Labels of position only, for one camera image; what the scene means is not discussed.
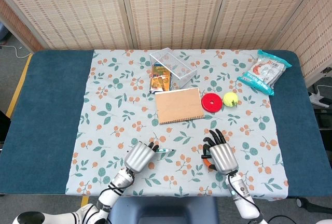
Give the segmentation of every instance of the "clear plastic box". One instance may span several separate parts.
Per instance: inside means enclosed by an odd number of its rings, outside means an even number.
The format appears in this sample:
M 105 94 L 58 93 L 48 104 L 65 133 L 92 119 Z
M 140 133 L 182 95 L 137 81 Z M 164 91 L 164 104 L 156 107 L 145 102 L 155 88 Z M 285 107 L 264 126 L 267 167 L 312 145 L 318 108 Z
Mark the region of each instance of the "clear plastic box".
M 151 64 L 159 63 L 172 73 L 173 88 L 182 88 L 196 75 L 197 68 L 191 68 L 186 62 L 177 58 L 170 48 L 164 48 L 150 54 Z

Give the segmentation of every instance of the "spiral notebook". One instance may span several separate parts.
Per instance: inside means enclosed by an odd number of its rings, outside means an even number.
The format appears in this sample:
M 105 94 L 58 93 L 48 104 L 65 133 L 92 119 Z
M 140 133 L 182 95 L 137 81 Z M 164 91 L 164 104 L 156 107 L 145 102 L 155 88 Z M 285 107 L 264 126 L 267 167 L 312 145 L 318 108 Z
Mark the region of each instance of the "spiral notebook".
M 156 93 L 156 104 L 160 124 L 204 118 L 198 88 Z

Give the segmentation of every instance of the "book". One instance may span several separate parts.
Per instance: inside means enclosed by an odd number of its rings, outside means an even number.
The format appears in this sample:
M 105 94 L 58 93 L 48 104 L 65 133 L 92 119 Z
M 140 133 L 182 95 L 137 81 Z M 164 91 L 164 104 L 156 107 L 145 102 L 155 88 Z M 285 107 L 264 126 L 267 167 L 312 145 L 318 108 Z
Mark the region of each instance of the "book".
M 151 71 L 150 93 L 170 90 L 171 72 L 160 64 L 154 64 Z
M 204 118 L 198 88 L 157 92 L 156 104 L 160 124 Z

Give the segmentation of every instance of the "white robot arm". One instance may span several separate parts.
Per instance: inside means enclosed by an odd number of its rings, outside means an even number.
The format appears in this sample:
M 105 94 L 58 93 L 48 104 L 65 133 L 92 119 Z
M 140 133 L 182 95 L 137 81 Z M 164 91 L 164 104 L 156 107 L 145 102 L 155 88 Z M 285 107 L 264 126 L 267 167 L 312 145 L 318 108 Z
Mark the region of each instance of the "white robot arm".
M 13 224 L 105 224 L 108 214 L 124 190 L 134 183 L 134 174 L 141 172 L 147 162 L 155 155 L 158 145 L 153 147 L 139 142 L 124 159 L 125 168 L 115 175 L 98 198 L 97 206 L 87 204 L 78 211 L 61 215 L 41 212 L 25 212 L 15 218 Z
M 228 189 L 243 219 L 251 220 L 252 223 L 266 224 L 267 222 L 264 220 L 259 208 L 255 205 L 241 176 L 237 175 L 238 163 L 232 149 L 226 143 L 223 134 L 218 129 L 216 129 L 218 135 L 211 130 L 210 133 L 215 142 L 209 137 L 203 140 L 208 143 L 203 145 L 204 155 L 202 155 L 202 159 L 205 165 L 227 176 L 226 183 Z M 212 158 L 214 164 L 211 164 L 208 158 Z

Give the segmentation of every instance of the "floral tablecloth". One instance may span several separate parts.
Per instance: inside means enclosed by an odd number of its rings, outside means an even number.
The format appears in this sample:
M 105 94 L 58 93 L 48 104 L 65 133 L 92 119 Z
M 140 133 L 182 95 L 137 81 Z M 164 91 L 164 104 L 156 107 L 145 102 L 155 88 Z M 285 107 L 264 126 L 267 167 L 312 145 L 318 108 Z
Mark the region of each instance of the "floral tablecloth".
M 171 153 L 157 154 L 124 195 L 227 196 L 226 177 L 203 165 L 203 139 L 219 128 L 232 147 L 239 172 L 252 196 L 287 197 L 269 97 L 241 84 L 237 77 L 257 59 L 257 50 L 175 50 L 198 69 L 185 88 L 201 96 L 233 91 L 237 107 L 204 119 L 159 125 L 155 96 L 149 93 L 152 50 L 95 50 L 84 95 L 66 194 L 99 195 L 124 166 L 138 141 L 154 142 Z

